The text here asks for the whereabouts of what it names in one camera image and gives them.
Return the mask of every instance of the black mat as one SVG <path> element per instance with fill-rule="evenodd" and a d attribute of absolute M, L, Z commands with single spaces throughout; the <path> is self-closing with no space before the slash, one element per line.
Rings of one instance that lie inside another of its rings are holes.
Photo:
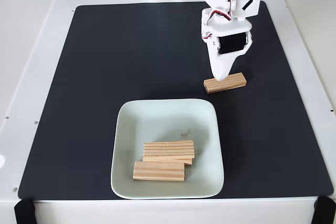
<path fill-rule="evenodd" d="M 120 107 L 200 98 L 217 113 L 225 181 L 214 198 L 330 195 L 333 187 L 265 3 L 235 61 L 244 88 L 206 94 L 205 3 L 76 9 L 19 188 L 44 200 L 120 199 L 111 190 Z"/>

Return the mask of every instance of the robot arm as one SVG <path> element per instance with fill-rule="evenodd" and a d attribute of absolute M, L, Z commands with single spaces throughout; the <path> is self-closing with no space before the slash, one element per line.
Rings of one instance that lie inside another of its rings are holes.
<path fill-rule="evenodd" d="M 252 44 L 252 25 L 245 18 L 258 14 L 260 0 L 205 0 L 211 7 L 202 11 L 202 39 L 208 47 L 213 76 L 221 81 L 235 59 Z"/>

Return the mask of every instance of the black bracket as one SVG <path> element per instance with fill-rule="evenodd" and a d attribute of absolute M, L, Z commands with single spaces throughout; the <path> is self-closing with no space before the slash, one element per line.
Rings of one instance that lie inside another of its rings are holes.
<path fill-rule="evenodd" d="M 333 224 L 336 203 L 326 197 L 318 197 L 317 201 L 314 204 L 315 212 L 311 224 Z"/>
<path fill-rule="evenodd" d="M 35 206 L 31 199 L 23 199 L 14 207 L 17 224 L 37 224 Z"/>

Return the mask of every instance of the wooden block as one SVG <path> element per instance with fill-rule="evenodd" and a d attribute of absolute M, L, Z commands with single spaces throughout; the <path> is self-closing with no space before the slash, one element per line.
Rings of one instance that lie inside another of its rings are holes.
<path fill-rule="evenodd" d="M 194 158 L 194 141 L 182 140 L 174 142 L 145 143 L 143 156 L 146 161 Z"/>
<path fill-rule="evenodd" d="M 133 178 L 139 180 L 184 181 L 184 163 L 135 161 Z"/>
<path fill-rule="evenodd" d="M 165 155 L 159 154 L 159 155 L 143 155 L 147 161 L 153 160 L 153 159 L 184 159 L 184 158 L 195 158 L 195 154 L 183 154 L 183 155 Z"/>
<path fill-rule="evenodd" d="M 184 163 L 185 165 L 192 165 L 193 159 L 192 158 L 185 158 L 185 159 L 151 159 L 151 162 L 172 162 L 172 163 Z"/>
<path fill-rule="evenodd" d="M 229 74 L 223 81 L 215 78 L 204 80 L 204 87 L 208 94 L 228 89 L 235 89 L 246 85 L 246 79 L 242 73 Z"/>

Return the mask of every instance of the white plate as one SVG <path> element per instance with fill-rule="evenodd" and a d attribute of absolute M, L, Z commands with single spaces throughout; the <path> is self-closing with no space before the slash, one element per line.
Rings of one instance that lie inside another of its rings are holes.
<path fill-rule="evenodd" d="M 135 161 L 143 144 L 194 140 L 193 165 L 184 182 L 134 180 Z M 199 99 L 142 100 L 125 103 L 118 115 L 111 187 L 126 199 L 204 198 L 223 187 L 224 170 L 217 117 L 213 105 Z"/>

